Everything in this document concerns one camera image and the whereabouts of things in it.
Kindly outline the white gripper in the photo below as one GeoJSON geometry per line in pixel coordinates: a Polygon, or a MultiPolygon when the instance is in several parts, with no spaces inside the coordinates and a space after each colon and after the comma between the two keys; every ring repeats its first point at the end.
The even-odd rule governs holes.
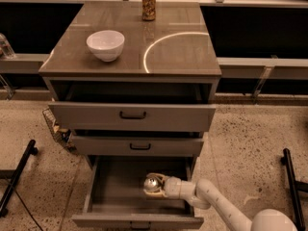
{"type": "Polygon", "coordinates": [[[171,198],[179,199],[181,193],[182,180],[177,177],[168,177],[167,175],[161,173],[148,173],[146,175],[148,181],[154,181],[156,184],[164,184],[164,190],[158,190],[155,192],[150,192],[144,190],[144,193],[148,197],[152,198],[171,198]]]}

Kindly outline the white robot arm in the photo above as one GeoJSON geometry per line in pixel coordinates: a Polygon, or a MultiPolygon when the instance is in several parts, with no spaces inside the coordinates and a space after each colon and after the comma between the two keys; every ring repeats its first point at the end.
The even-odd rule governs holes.
{"type": "Polygon", "coordinates": [[[143,191],[151,197],[182,199],[199,209],[213,207],[231,231],[297,231],[285,214],[274,209],[260,211],[250,220],[205,178],[194,183],[174,176],[149,173],[143,191]]]}

